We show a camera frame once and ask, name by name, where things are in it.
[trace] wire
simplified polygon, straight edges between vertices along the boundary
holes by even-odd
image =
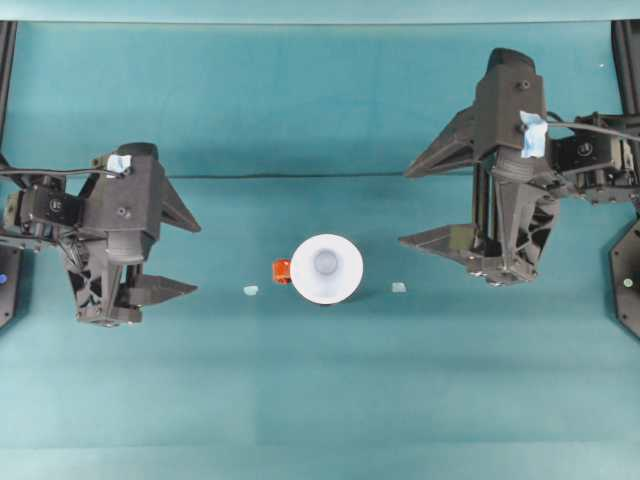
[[[189,180],[269,180],[297,178],[355,178],[355,177],[401,177],[402,172],[361,172],[361,173],[249,173],[245,175],[168,175],[171,179]]]
[[[640,137],[630,135],[628,133],[619,132],[610,128],[598,127],[596,125],[589,125],[586,123],[573,123],[573,122],[547,122],[550,127],[568,128],[570,130],[588,130],[589,132],[602,133],[603,135],[610,135],[612,137],[620,137],[630,142],[640,143]]]
[[[123,174],[118,172],[112,172],[102,168],[78,168],[75,170],[47,170],[47,169],[32,169],[32,168],[7,168],[0,170],[0,176],[11,177],[12,175],[51,175],[51,176],[64,176],[71,175],[89,175],[97,173],[99,175],[113,175],[114,177],[122,178]]]
[[[553,118],[554,120],[557,120],[559,122],[564,122],[564,119],[558,115],[556,112],[552,112],[551,110],[547,110],[547,115],[551,118]]]

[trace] black cable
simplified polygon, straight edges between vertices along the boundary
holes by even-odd
[[[640,143],[640,137],[630,135],[628,133],[619,132],[611,128],[598,127],[596,125],[589,125],[586,123],[574,123],[574,122],[547,122],[550,127],[568,128],[570,130],[587,130],[589,132],[601,133],[603,135],[610,135],[612,137],[624,138],[630,142]]]
[[[112,172],[102,168],[78,168],[75,170],[47,170],[47,169],[33,169],[33,168],[6,168],[0,170],[0,176],[11,177],[12,175],[51,175],[51,176],[64,176],[71,175],[90,175],[97,173],[99,175],[113,175],[117,178],[122,178],[124,175],[118,172]]]
[[[564,122],[564,119],[560,115],[556,112],[552,112],[551,110],[547,110],[547,116],[557,120],[558,122]]]
[[[401,177],[402,172],[362,172],[362,173],[248,173],[240,175],[167,175],[171,179],[189,180],[269,180],[286,178],[359,178],[359,177]]]

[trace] mounting plate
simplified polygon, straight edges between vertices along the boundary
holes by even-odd
[[[640,337],[640,220],[609,255],[618,320]]]
[[[0,247],[0,327],[6,325],[16,313],[21,263],[22,250]]]

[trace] orange object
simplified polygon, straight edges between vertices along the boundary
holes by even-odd
[[[273,262],[273,281],[280,285],[287,285],[288,283],[291,283],[290,266],[291,261],[286,258],[281,258]]]

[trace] screw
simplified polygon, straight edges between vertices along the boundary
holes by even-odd
[[[580,145],[578,145],[577,152],[581,157],[588,157],[593,153],[593,145],[591,145],[589,142],[581,143]]]
[[[59,198],[52,198],[49,201],[49,210],[55,213],[58,213],[60,210],[62,210],[62,200],[60,200]]]
[[[128,208],[119,207],[117,212],[118,212],[118,215],[120,215],[121,217],[124,217],[124,218],[131,217],[131,211]]]

